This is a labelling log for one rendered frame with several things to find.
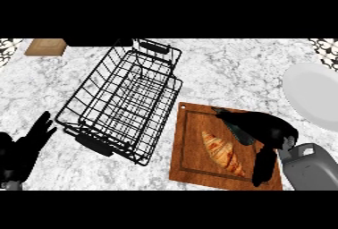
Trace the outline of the golden croissant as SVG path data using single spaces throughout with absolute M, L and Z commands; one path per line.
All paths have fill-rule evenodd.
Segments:
M 240 177 L 246 177 L 244 165 L 234 151 L 234 144 L 216 135 L 203 132 L 203 141 L 215 163 Z

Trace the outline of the black appliance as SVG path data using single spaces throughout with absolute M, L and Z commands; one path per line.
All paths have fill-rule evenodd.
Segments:
M 71 47 L 131 47 L 131 38 L 66 38 Z

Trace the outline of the tan wooden block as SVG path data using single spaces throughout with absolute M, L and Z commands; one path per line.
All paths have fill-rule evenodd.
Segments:
M 63 56 L 67 49 L 63 38 L 36 38 L 26 51 L 29 56 Z

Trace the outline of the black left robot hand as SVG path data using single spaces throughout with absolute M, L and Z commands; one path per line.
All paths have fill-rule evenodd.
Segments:
M 40 151 L 57 132 L 57 128 L 51 129 L 52 123 L 51 112 L 45 111 L 18 140 L 0 131 L 0 183 L 29 180 Z

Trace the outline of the white plate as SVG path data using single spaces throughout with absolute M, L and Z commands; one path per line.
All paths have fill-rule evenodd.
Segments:
M 296 64 L 283 76 L 283 90 L 297 113 L 338 132 L 338 72 L 321 64 Z

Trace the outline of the brown wooden cutting board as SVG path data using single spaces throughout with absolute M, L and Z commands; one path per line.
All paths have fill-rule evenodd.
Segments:
M 226 190 L 281 191 L 280 163 L 259 187 L 253 184 L 257 140 L 246 146 L 212 106 L 181 102 L 169 178 Z

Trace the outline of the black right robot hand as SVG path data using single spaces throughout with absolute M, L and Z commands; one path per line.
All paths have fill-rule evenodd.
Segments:
M 272 178 L 278 156 L 290 157 L 299 140 L 299 130 L 280 117 L 262 112 L 235 113 L 226 108 L 212 107 L 216 117 L 225 122 L 241 143 L 257 140 L 263 148 L 257 153 L 253 184 L 256 187 Z

